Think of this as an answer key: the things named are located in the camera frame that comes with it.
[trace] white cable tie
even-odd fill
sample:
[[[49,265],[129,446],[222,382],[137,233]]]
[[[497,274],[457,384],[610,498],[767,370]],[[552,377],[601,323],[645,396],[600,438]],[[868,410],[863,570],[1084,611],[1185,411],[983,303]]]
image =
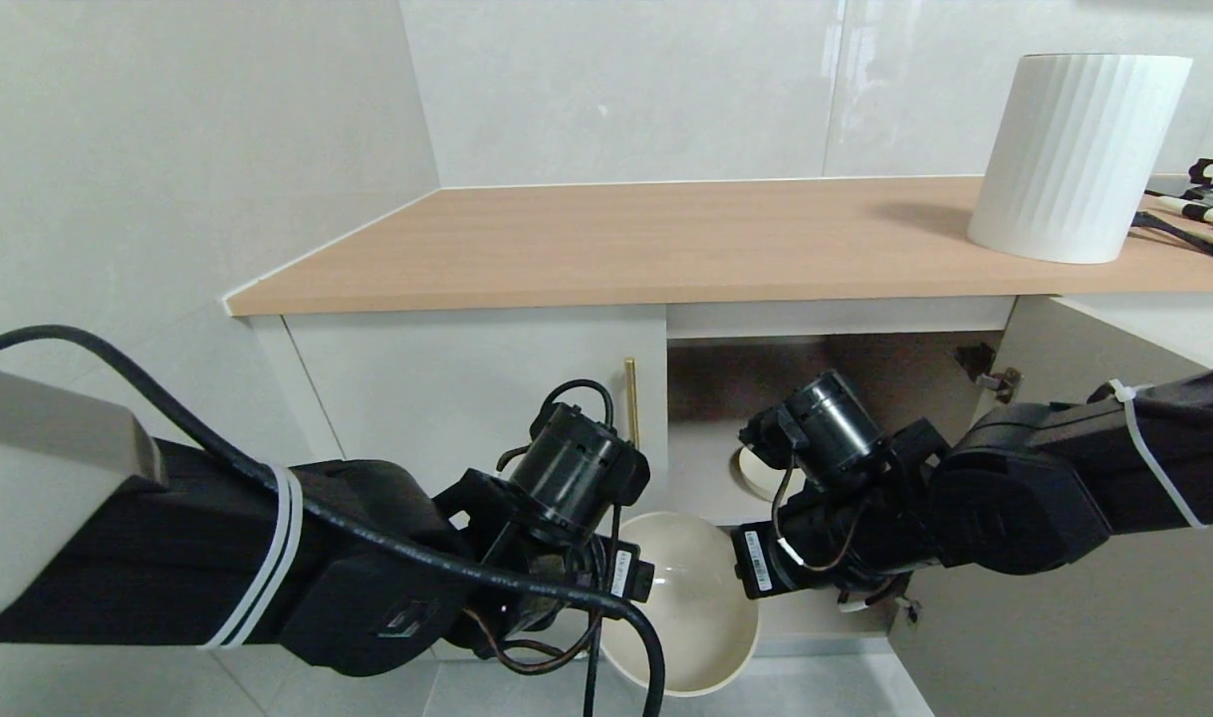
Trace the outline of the white cable tie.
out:
[[[246,641],[247,636],[252,635],[254,627],[257,626],[261,616],[269,608],[269,603],[275,598],[275,593],[279,592],[279,586],[283,585],[284,577],[287,577],[287,571],[291,570],[294,559],[297,558],[297,545],[301,544],[302,524],[306,520],[303,513],[306,500],[301,493],[301,480],[297,480],[297,477],[284,466],[270,466],[270,468],[275,472],[275,482],[286,482],[287,490],[291,493],[292,512],[287,514],[289,520],[291,520],[287,523],[287,541],[284,544],[283,554],[279,557],[275,571],[269,576],[268,585],[261,591],[261,598],[257,598],[256,604],[247,611],[247,618],[244,618],[243,627],[239,627],[239,632],[229,642],[221,645],[221,649],[239,648],[243,641]]]
[[[792,545],[787,545],[787,541],[784,540],[784,536],[779,536],[779,539],[776,539],[775,542],[778,542],[779,546],[784,548],[784,552],[787,553],[788,558],[792,558],[793,562],[797,562],[798,565],[805,565],[805,559],[802,559],[801,554],[797,554],[797,551],[793,550]]]
[[[296,536],[292,539],[291,545],[291,557],[286,560],[287,565],[292,565],[292,558],[297,557],[297,542],[301,539],[301,519],[302,519],[302,500],[301,500],[301,484],[297,482],[297,477],[292,474],[287,468],[281,466],[270,467],[275,476],[275,493],[279,496],[279,508],[278,514],[275,514],[275,531],[269,540],[269,550],[266,550],[264,562],[261,563],[261,568],[257,570],[257,575],[252,577],[252,582],[247,585],[247,590],[243,593],[243,598],[239,599],[239,604],[234,607],[230,611],[230,616],[227,618],[226,622],[218,628],[216,635],[206,643],[198,645],[200,649],[215,649],[221,648],[223,643],[230,636],[230,632],[235,631],[241,622],[246,622],[247,613],[257,602],[258,596],[264,594],[266,586],[273,580],[278,568],[284,564],[284,557],[286,553],[286,545],[289,542],[289,535],[292,534],[292,523],[296,523]],[[279,582],[275,582],[275,590],[278,590]],[[270,597],[274,597],[274,591],[269,591]],[[238,644],[243,644],[243,639],[238,641]]]
[[[1151,448],[1147,446],[1147,442],[1143,438],[1143,431],[1138,428],[1138,412],[1133,405],[1133,399],[1137,398],[1138,392],[1132,389],[1129,386],[1122,385],[1120,380],[1107,381],[1107,385],[1116,389],[1116,400],[1120,400],[1122,408],[1124,408],[1124,423],[1129,427],[1129,437],[1133,440],[1133,448],[1138,449],[1138,455],[1143,457],[1143,461],[1147,465],[1156,476],[1156,480],[1166,489],[1168,497],[1172,502],[1177,505],[1177,512],[1181,513],[1181,517],[1186,523],[1195,528],[1195,530],[1203,530],[1207,525],[1200,523],[1200,518],[1195,517],[1194,510],[1186,503],[1186,499],[1181,496],[1181,491],[1177,489],[1174,482],[1168,478],[1168,473],[1163,471],[1160,466],[1158,460],[1151,453]]]
[[[837,604],[838,613],[859,613],[861,609],[869,609],[869,608],[871,608],[871,605],[867,604],[866,599],[855,599],[853,602],[847,601],[847,603]]]

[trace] barcode label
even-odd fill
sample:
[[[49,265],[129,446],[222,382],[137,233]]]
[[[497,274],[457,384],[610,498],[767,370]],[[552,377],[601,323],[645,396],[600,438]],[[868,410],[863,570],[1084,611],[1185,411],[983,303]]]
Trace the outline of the barcode label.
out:
[[[610,580],[610,593],[616,598],[625,597],[625,585],[628,582],[628,565],[633,562],[633,553],[626,550],[615,551],[615,575]]]
[[[756,531],[744,533],[744,545],[748,546],[748,559],[753,564],[753,575],[757,575],[757,590],[770,591],[770,571],[765,568],[765,558],[762,557],[762,544],[757,540]]]

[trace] ribbed white vase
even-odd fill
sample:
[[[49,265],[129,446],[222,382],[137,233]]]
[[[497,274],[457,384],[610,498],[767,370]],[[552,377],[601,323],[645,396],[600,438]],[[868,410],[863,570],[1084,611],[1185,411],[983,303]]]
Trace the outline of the ribbed white vase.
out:
[[[970,239],[1047,262],[1120,257],[1190,64],[1152,55],[1018,61]]]

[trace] white bowl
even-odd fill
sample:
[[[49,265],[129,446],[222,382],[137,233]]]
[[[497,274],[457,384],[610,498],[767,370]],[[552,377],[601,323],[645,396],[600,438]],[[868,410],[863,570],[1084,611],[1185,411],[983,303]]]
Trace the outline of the white bowl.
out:
[[[685,513],[647,513],[620,527],[620,539],[642,546],[655,582],[639,603],[665,645],[665,694],[697,698],[728,685],[757,649],[761,615],[735,577],[730,536]],[[650,668],[637,632],[603,621],[603,654],[616,670],[647,685]]]

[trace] white plate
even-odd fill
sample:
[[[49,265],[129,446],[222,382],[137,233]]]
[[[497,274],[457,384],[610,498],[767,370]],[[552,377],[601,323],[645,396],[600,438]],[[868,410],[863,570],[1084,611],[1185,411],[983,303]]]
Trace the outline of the white plate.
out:
[[[767,463],[762,463],[762,459],[758,459],[752,450],[747,450],[746,448],[740,448],[735,453],[733,463],[738,467],[739,478],[742,478],[742,485],[746,486],[748,493],[765,500],[767,503],[775,499],[775,490],[779,490],[779,482],[784,480],[784,471],[776,471],[767,466]],[[787,493],[784,494],[784,500],[788,500],[793,495],[802,493],[803,485],[805,485],[805,473],[801,470],[795,470],[793,478],[787,482]]]

